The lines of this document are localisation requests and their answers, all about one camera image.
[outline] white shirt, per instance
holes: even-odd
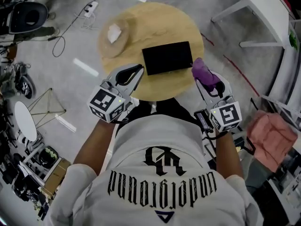
[[[137,119],[118,132],[104,173],[68,168],[44,224],[262,225],[244,180],[225,180],[203,154],[198,126],[165,115]]]

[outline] forearm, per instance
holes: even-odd
[[[216,170],[224,178],[228,178],[231,175],[244,177],[230,132],[216,140]]]
[[[85,164],[98,175],[111,142],[115,124],[100,120],[88,137],[73,164]]]

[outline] pink jacket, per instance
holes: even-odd
[[[254,157],[272,172],[297,140],[297,134],[278,113],[260,110],[249,124],[247,136],[256,148]]]

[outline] wooden tabletop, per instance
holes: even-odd
[[[125,19],[129,25],[129,39],[124,51],[115,58],[101,56],[106,73],[126,64],[142,64],[143,48],[189,41],[193,61],[204,56],[200,31],[194,21],[181,10],[157,2],[140,3],[125,10],[115,19]],[[170,99],[184,92],[194,83],[191,68],[168,73],[147,75],[146,69],[132,97],[145,101]]]

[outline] power strip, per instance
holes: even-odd
[[[86,12],[84,15],[85,17],[90,17],[91,14],[94,12],[94,10],[96,9],[97,5],[98,5],[98,2],[91,2],[90,5],[92,5],[91,7],[90,6],[87,6],[87,10],[88,12]]]

